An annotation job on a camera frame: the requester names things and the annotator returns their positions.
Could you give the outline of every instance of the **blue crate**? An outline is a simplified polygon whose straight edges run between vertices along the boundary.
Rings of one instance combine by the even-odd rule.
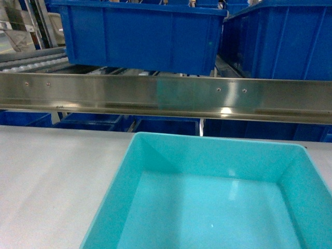
[[[249,4],[228,4],[226,3],[225,9],[228,10],[228,12],[231,15],[234,15],[235,13],[239,12],[242,9],[245,9],[249,6]]]
[[[332,133],[327,134],[326,137],[324,138],[323,142],[332,143]]]
[[[105,130],[106,128],[103,128],[103,125],[112,125],[112,131],[127,132],[128,128],[133,123],[133,118],[128,115],[70,113],[62,119],[61,122],[76,124],[77,126],[72,125],[72,127],[78,127],[78,129],[80,128],[80,125],[82,125],[82,127],[90,126],[91,129],[89,130],[94,130],[93,127],[96,127],[96,130],[99,129],[98,127],[100,127],[101,130]]]
[[[51,114],[46,114],[45,116],[29,123],[27,126],[29,126],[29,127],[51,128],[53,126],[52,115]]]
[[[139,119],[133,132],[199,135],[199,122],[177,119]]]
[[[97,123],[74,123],[74,122],[59,122],[54,128],[74,129],[74,130],[91,130],[91,131],[114,131],[114,124],[97,124]]]
[[[49,113],[0,112],[0,125],[5,126],[47,126],[51,120]]]
[[[94,114],[94,113],[70,113],[63,120],[70,122],[98,122],[98,123],[119,123],[123,115]]]
[[[53,0],[73,64],[193,75],[213,69],[225,10]]]
[[[219,54],[245,77],[332,80],[331,26],[330,0],[264,0],[225,20]]]
[[[207,119],[204,136],[328,142],[331,127],[321,124]]]

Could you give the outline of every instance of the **metal frame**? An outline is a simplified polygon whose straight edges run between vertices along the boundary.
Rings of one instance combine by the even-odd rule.
[[[57,47],[56,37],[44,0],[24,0],[41,49]]]
[[[0,108],[332,124],[332,81],[5,74]]]
[[[0,9],[0,30],[18,30],[33,33],[35,27],[27,11],[11,8]]]

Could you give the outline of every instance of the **plastic tray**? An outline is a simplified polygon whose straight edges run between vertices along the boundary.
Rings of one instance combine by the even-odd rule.
[[[81,248],[332,248],[331,224],[302,146],[138,133]]]

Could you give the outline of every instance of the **white table surface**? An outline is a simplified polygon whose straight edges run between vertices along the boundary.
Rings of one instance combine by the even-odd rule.
[[[0,126],[0,249],[79,248],[132,136]],[[296,143],[332,189],[332,144]]]

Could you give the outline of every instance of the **blue plastic bin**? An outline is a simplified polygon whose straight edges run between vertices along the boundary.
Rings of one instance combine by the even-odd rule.
[[[229,11],[231,15],[234,15],[235,13],[239,12],[242,9],[245,9],[249,6],[248,3],[246,4],[225,4],[225,9]]]
[[[51,127],[50,113],[0,112],[0,125]]]
[[[219,54],[245,77],[332,80],[332,1],[264,0],[224,22]]]
[[[225,10],[53,0],[61,6],[69,61],[209,75]]]
[[[98,123],[74,123],[74,122],[59,122],[54,128],[74,129],[74,130],[91,130],[91,131],[114,131],[114,124],[98,124]]]
[[[328,142],[327,136],[331,128],[332,126],[321,124],[207,119],[203,134],[248,139]]]
[[[123,115],[95,114],[95,113],[70,113],[63,121],[70,122],[98,122],[98,123],[119,123]]]
[[[332,128],[327,132],[323,142],[332,143]]]
[[[136,119],[133,132],[153,132],[178,135],[199,135],[199,121],[165,117],[145,117]]]
[[[81,248],[328,249],[331,224],[302,146],[138,133]]]
[[[55,128],[127,132],[132,116],[114,114],[70,113]]]

